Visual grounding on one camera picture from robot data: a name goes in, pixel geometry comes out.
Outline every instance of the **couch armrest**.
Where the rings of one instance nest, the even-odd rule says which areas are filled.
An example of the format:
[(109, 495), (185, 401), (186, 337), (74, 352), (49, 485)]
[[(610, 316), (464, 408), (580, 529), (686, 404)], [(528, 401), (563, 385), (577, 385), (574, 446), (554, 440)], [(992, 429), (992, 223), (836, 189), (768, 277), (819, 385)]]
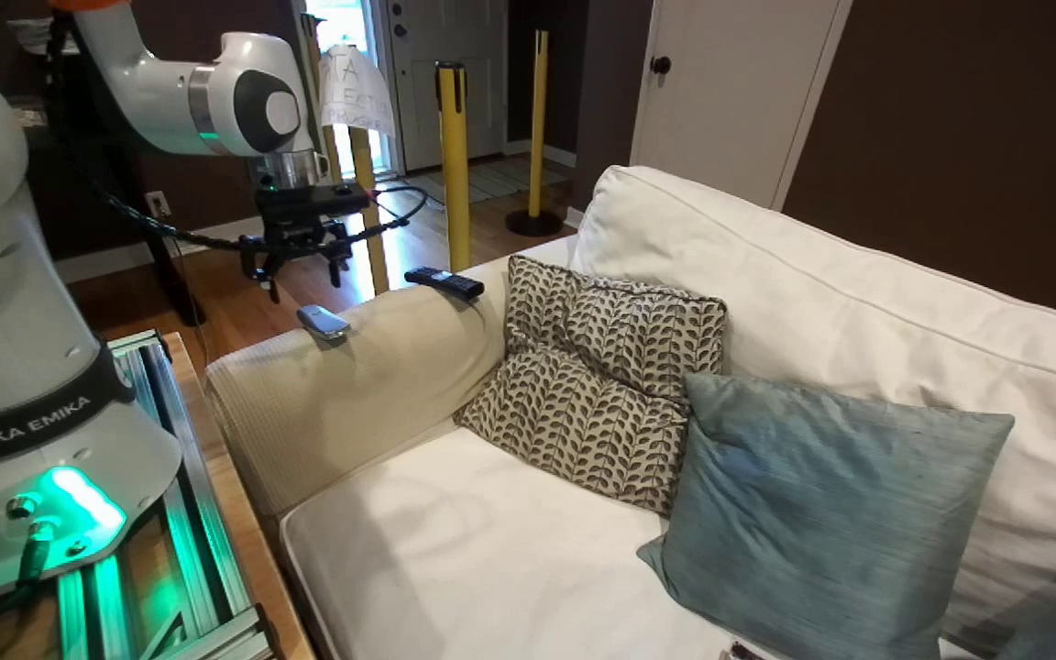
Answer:
[(501, 359), (505, 259), (475, 267), (475, 308), (435, 291), (391, 291), (346, 320), (336, 347), (280, 333), (206, 369), (237, 473), (272, 524), (355, 467), (450, 425)]

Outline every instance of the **gray geometric pillow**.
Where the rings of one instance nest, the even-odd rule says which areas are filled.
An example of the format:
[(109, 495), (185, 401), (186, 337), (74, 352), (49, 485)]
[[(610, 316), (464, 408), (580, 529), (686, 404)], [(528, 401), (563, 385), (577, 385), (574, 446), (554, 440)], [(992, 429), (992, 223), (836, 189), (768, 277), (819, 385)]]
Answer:
[(457, 412), (486, 440), (610, 497), (671, 509), (686, 375), (724, 369), (725, 303), (509, 258), (505, 359)]

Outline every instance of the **couch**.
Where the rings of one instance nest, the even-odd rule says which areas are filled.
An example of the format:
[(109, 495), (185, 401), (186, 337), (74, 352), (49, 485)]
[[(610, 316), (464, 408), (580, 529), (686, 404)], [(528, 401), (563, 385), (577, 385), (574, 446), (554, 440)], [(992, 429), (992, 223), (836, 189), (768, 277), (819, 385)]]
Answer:
[[(1056, 606), (1054, 308), (655, 168), (610, 168), (580, 233), (532, 258), (724, 297), (737, 375), (1011, 415), (944, 632), (992, 654)], [(352, 308), (336, 347), (299, 328), (211, 366), (314, 643), (358, 660), (719, 657), (735, 633), (640, 562), (662, 512), (456, 425), (505, 352), (505, 262), (475, 275), (489, 286), (478, 303), (396, 291)]]

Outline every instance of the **green light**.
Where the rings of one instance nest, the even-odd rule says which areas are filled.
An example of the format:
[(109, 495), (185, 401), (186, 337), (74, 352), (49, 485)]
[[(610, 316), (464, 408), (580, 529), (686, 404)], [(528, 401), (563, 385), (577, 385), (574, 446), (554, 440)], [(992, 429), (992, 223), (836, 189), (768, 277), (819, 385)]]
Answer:
[(52, 485), (65, 490), (98, 531), (114, 534), (125, 524), (125, 512), (93, 485), (81, 470), (52, 470)]

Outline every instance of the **white door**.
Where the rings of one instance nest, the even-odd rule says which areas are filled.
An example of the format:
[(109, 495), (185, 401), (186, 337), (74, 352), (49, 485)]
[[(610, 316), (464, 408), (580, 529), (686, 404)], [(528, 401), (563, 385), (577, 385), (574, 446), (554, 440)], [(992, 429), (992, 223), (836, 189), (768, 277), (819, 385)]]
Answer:
[(505, 0), (383, 0), (396, 74), (396, 117), (406, 168), (442, 163), (435, 63), (467, 66), (471, 154), (501, 150)]
[(655, 0), (632, 161), (783, 207), (847, 13), (852, 0)]

